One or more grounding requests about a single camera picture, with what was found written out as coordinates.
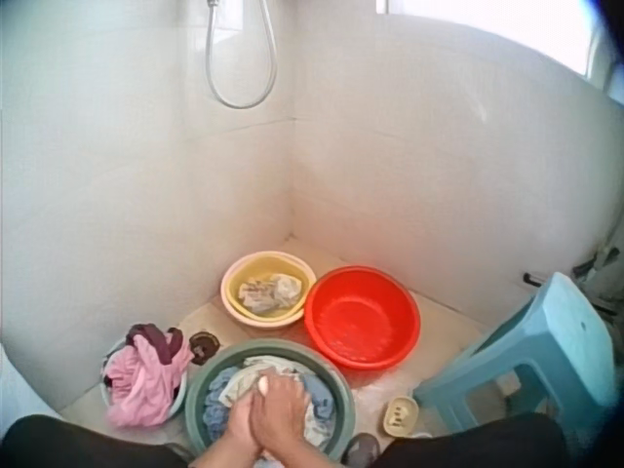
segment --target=white cloth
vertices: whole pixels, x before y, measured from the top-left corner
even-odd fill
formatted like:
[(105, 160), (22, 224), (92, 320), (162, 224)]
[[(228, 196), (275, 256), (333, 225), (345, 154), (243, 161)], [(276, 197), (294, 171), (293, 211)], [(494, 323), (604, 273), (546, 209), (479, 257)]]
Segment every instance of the white cloth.
[(294, 306), (301, 298), (301, 281), (294, 276), (275, 274), (268, 280), (250, 278), (238, 290), (243, 306), (254, 314)]
[[(244, 364), (245, 367), (232, 376), (218, 397), (218, 400), (228, 408), (231, 408), (240, 397), (255, 385), (262, 371), (274, 369), (279, 375), (287, 375), (297, 381), (301, 381), (300, 375), (303, 373), (314, 374), (312, 370), (302, 364), (275, 356), (255, 356), (246, 359)], [(305, 412), (303, 437), (314, 447), (320, 447), (331, 435), (330, 428), (316, 419), (314, 405), (310, 403)]]

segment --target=green basin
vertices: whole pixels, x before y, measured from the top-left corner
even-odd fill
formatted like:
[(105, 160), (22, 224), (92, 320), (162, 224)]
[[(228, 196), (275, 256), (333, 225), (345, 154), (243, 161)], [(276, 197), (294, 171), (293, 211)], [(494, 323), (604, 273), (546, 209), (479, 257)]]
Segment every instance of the green basin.
[(336, 422), (333, 436), (325, 448), (332, 460), (339, 460), (355, 429), (355, 405), (351, 389), (339, 370), (315, 351), (283, 339), (252, 339), (226, 348), (211, 358), (193, 382), (186, 396), (186, 430), (196, 455), (203, 453), (211, 441), (202, 420), (208, 386), (222, 370), (242, 364), (251, 356), (272, 355), (307, 366), (321, 378), (333, 393)]

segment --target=person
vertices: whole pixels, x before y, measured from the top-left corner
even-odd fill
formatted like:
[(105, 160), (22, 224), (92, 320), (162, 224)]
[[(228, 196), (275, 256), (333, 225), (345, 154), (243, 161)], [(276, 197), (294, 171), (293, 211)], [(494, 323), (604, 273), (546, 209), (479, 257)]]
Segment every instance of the person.
[[(117, 441), (48, 416), (16, 422), (0, 445), (3, 468), (251, 468), (266, 450), (287, 468), (335, 468), (336, 462), (303, 438), (309, 404), (301, 383), (267, 375), (232, 408), (225, 434), (189, 461), (167, 446)], [(541, 414), (525, 414), (461, 434), (427, 440), (397, 440), (370, 468), (566, 468), (569, 457), (559, 426)]]

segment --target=white tiled wall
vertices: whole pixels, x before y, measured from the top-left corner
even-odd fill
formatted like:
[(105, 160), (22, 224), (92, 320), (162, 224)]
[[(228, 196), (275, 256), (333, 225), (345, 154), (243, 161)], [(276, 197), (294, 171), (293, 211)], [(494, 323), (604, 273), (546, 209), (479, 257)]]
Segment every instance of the white tiled wall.
[[(244, 3), (215, 49), (234, 100), (267, 70)], [(178, 322), (236, 257), (288, 236), (294, 7), (269, 8), (278, 81), (240, 112), (205, 80), (205, 0), (3, 2), (2, 340), (55, 408), (129, 325)]]
[(294, 234), (493, 325), (600, 242), (624, 111), (493, 35), (297, 3)]

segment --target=plastic basin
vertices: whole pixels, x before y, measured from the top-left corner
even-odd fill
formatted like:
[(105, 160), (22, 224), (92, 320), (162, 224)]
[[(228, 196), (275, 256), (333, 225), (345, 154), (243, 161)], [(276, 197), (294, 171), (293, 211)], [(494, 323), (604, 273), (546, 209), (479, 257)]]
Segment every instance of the plastic basin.
[(291, 263), (294, 263), (301, 269), (301, 271), (308, 278), (310, 285), (316, 282), (316, 275), (314, 271), (312, 271), (312, 268), (310, 268), (310, 265), (308, 265), (301, 258), (298, 258), (297, 256), (291, 255), (289, 253), (278, 252), (278, 251), (257, 252), (257, 253), (251, 253), (249, 255), (246, 255), (240, 258), (232, 266), (230, 266), (230, 268), (227, 270), (227, 272), (223, 276), (223, 279), (221, 280), (220, 295), (221, 295), (221, 301), (223, 302), (223, 306), (225, 307), (225, 310), (227, 311), (227, 313), (229, 313), (232, 316), (233, 319), (237, 320), (243, 325), (254, 327), (256, 329), (274, 330), (274, 329), (280, 329), (280, 328), (286, 327), (290, 324), (293, 324), (297, 320), (301, 319), (301, 317), (303, 317), (303, 307), (300, 307), (298, 310), (296, 310), (295, 313), (287, 317), (282, 317), (277, 321), (265, 322), (265, 321), (259, 321), (257, 319), (257, 316), (255, 316), (251, 312), (249, 312), (249, 315), (244, 315), (240, 313), (239, 310), (237, 310), (234, 307), (234, 305), (230, 303), (228, 299), (228, 286), (230, 285), (230, 279), (233, 276), (233, 274), (239, 271), (245, 264), (249, 263), (250, 261), (253, 261), (256, 258), (263, 257), (266, 255), (276, 255), (278, 257), (287, 259), (288, 261), (290, 261)]
[(321, 355), (299, 344), (283, 339), (253, 339), (230, 346), (211, 358), (193, 378), (186, 396), (186, 430), (196, 455), (203, 453), (214, 441), (208, 436), (202, 420), (208, 386), (223, 369), (240, 365), (251, 356), (273, 355), (307, 366), (321, 378), (333, 394), (336, 423), (325, 453), (339, 460), (353, 436), (355, 405), (346, 380), (338, 369)]
[[(281, 308), (266, 312), (264, 314), (255, 314), (243, 305), (238, 298), (238, 290), (250, 278), (257, 280), (268, 280), (273, 274), (282, 273), (295, 277), (301, 282), (301, 298), (297, 303), (289, 308)], [(260, 253), (243, 262), (240, 267), (230, 272), (226, 276), (225, 295), (227, 301), (241, 314), (258, 322), (279, 322), (287, 319), (295, 314), (303, 307), (305, 297), (307, 296), (314, 279), (309, 278), (305, 271), (294, 261), (289, 258), (275, 253)]]
[[(110, 397), (110, 390), (108, 389), (108, 387), (106, 387), (106, 385), (104, 384), (104, 376), (106, 375), (106, 367), (108, 366), (108, 363), (110, 363), (111, 358), (117, 354), (119, 351), (122, 350), (122, 348), (124, 348), (126, 346), (126, 339), (122, 338), (119, 341), (117, 341), (117, 343), (115, 343), (115, 345), (110, 348), (108, 350), (108, 352), (106, 353), (106, 356), (108, 356), (108, 358), (104, 358), (104, 361), (102, 362), (101, 365), (101, 369), (99, 371), (99, 393), (101, 394), (101, 398), (104, 400), (104, 404), (106, 405), (107, 408), (109, 408), (112, 405), (112, 399)], [(172, 402), (172, 405), (169, 408), (169, 411), (167, 412), (167, 421), (170, 420), (171, 418), (173, 418), (174, 416), (176, 416), (176, 414), (182, 409), (182, 403), (184, 403), (184, 398), (186, 397), (186, 385), (187, 385), (187, 381), (188, 381), (188, 370), (185, 370), (184, 373), (182, 374), (180, 383), (179, 383), (179, 387), (177, 387), (177, 395), (174, 398), (174, 401)]]
[(420, 315), (410, 293), (374, 268), (333, 270), (312, 288), (305, 327), (335, 363), (357, 370), (399, 364), (420, 334)]

